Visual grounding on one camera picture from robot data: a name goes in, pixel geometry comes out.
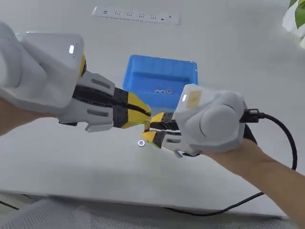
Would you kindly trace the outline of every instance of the blue tray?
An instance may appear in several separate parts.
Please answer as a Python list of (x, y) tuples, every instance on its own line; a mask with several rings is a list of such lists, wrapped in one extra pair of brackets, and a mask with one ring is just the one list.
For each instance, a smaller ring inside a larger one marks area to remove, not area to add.
[[(171, 110), (177, 107), (184, 86), (191, 83), (198, 84), (194, 62), (132, 55), (123, 89), (135, 93), (151, 108)], [(168, 90), (170, 94), (156, 90)]]

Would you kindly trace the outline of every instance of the electrical outlet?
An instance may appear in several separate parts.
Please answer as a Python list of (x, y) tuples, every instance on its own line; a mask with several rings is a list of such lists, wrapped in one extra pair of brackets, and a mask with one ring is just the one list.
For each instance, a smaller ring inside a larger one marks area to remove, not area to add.
[(93, 16), (102, 18), (115, 18), (132, 21), (144, 21), (160, 24), (179, 25), (180, 16), (178, 13), (147, 13), (137, 10), (118, 9), (111, 7), (95, 7)]

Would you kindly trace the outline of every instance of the white table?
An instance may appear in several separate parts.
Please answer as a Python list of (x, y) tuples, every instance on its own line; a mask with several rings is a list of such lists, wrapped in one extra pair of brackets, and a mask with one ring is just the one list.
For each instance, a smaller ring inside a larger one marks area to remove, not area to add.
[[(99, 0), (3, 0), (1, 19), (15, 32), (78, 32), (88, 68), (121, 86), (127, 61), (143, 54), (195, 61), (199, 82), (242, 92), (249, 107), (274, 115), (291, 130), (305, 173), (305, 50), (282, 28), (281, 0), (110, 0), (109, 6), (170, 9), (180, 26), (91, 16)], [(223, 209), (258, 190), (210, 159), (176, 159), (140, 148), (142, 127), (88, 134), (38, 120), (0, 138), (0, 190), (145, 205)], [(251, 125), (259, 145), (291, 164), (282, 131), (268, 121)], [(267, 197), (234, 211), (284, 215)]]

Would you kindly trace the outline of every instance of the metal washer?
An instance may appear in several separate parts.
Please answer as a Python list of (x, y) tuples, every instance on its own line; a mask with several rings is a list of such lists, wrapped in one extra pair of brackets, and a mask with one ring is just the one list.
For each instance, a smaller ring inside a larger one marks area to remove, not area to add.
[(138, 141), (138, 146), (139, 147), (143, 147), (145, 145), (145, 141), (144, 140), (139, 140)]

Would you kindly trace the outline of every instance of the human arm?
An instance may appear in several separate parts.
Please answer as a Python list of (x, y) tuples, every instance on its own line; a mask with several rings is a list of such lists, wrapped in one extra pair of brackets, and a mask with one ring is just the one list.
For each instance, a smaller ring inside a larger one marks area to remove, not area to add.
[(0, 98), (0, 136), (43, 117), (53, 117), (53, 115), (21, 110)]
[(272, 159), (248, 139), (237, 150), (203, 154), (256, 186), (305, 228), (305, 176)]

